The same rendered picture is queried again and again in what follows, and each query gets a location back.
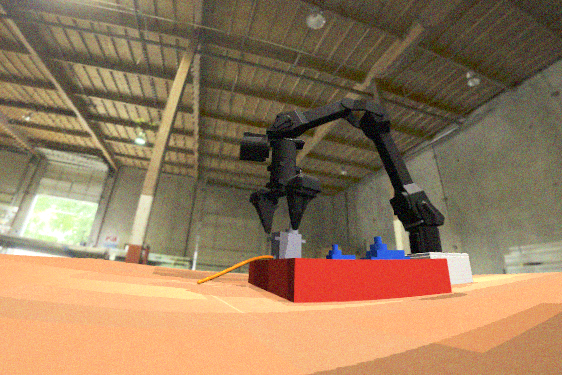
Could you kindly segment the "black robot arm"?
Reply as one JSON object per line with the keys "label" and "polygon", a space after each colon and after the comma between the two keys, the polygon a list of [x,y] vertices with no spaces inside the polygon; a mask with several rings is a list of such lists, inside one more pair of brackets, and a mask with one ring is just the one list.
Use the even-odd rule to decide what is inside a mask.
{"label": "black robot arm", "polygon": [[[357,118],[351,111],[366,111]],[[391,121],[387,110],[367,100],[343,98],[340,101],[307,111],[279,113],[265,134],[244,132],[240,143],[240,160],[264,162],[289,158],[296,162],[296,149],[302,150],[305,141],[299,138],[305,131],[344,118],[373,140],[395,191],[390,199],[394,215],[409,232],[411,254],[442,252],[438,226],[445,216],[429,201],[424,190],[412,181],[407,167],[390,133]],[[420,220],[423,220],[421,222]],[[437,227],[437,228],[436,228]]]}

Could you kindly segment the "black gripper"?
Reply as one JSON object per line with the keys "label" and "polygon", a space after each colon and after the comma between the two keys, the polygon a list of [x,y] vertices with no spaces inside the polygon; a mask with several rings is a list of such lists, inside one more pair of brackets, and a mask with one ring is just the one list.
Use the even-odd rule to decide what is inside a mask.
{"label": "black gripper", "polygon": [[322,193],[319,179],[303,173],[296,175],[299,169],[292,159],[272,160],[267,167],[271,172],[270,182],[266,183],[271,191],[260,189],[250,194],[249,202],[254,205],[265,233],[271,232],[273,213],[280,197],[287,196],[291,226],[298,230],[308,202]]}

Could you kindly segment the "red flat rectangular plate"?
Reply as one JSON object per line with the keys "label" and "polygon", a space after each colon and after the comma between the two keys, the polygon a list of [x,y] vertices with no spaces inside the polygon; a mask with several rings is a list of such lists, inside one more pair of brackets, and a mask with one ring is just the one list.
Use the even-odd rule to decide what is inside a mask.
{"label": "red flat rectangular plate", "polygon": [[447,259],[410,259],[387,250],[374,237],[366,258],[341,255],[338,244],[326,259],[286,258],[249,262],[248,283],[292,303],[329,303],[451,293]]}

